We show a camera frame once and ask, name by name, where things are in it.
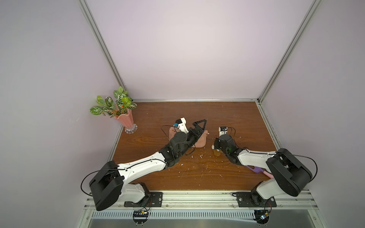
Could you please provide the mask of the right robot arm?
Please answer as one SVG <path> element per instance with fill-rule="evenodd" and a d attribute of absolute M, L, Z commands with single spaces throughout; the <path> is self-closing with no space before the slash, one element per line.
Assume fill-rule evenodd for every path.
<path fill-rule="evenodd" d="M 272 175 L 272 178 L 260 182 L 251 190 L 250 198 L 256 205 L 284 193 L 296 197 L 315 177 L 285 148 L 271 152 L 239 148 L 230 135 L 220 135 L 212 148 L 221 151 L 235 165 L 262 168 Z"/>

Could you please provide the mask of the plush cat keychain decoration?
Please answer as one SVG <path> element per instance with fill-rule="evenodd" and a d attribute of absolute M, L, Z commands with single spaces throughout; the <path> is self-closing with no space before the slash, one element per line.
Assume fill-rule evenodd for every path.
<path fill-rule="evenodd" d="M 219 157 L 222 155 L 222 151 L 220 149 L 216 149 L 214 145 L 212 145 L 212 151 L 216 157 Z"/>

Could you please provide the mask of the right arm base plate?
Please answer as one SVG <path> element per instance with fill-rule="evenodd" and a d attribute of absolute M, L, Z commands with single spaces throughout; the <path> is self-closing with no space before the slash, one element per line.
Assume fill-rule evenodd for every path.
<path fill-rule="evenodd" d="M 236 198 L 238 206 L 240 208 L 248 208 L 248 207 L 269 207 L 275 208 L 277 207 L 276 201 L 274 197 L 269 199 L 264 199 L 259 196 L 257 193 L 251 192 L 234 192 L 232 196 Z"/>

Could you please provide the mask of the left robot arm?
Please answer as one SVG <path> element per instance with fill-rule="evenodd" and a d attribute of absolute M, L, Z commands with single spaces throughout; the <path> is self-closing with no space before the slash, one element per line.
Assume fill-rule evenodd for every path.
<path fill-rule="evenodd" d="M 116 164 L 115 161 L 109 161 L 100 170 L 93 172 L 94 177 L 89 182 L 89 187 L 97 211 L 108 209 L 118 200 L 132 202 L 139 207 L 145 207 L 151 202 L 147 187 L 133 182 L 176 165 L 203 135 L 207 121 L 203 119 L 194 122 L 190 128 L 186 128 L 184 119 L 176 123 L 179 132 L 156 153 L 129 163 Z"/>

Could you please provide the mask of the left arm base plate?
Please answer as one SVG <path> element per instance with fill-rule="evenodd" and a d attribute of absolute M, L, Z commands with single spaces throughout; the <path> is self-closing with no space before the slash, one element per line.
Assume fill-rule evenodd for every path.
<path fill-rule="evenodd" d="M 150 207 L 162 207 L 163 193 L 162 192 L 150 192 L 146 194 L 139 202 L 133 203 L 131 201 L 125 201 L 124 207 L 129 208 L 150 208 Z"/>

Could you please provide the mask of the pink corduroy pencil bag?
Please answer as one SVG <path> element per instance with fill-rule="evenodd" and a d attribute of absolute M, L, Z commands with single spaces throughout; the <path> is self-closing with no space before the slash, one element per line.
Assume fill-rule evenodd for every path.
<path fill-rule="evenodd" d="M 177 132 L 180 132 L 178 128 L 170 127 L 169 129 L 169 140 L 171 140 Z M 208 131 L 205 130 L 202 134 L 202 136 L 198 139 L 198 141 L 195 143 L 196 148 L 203 148 L 206 145 Z"/>

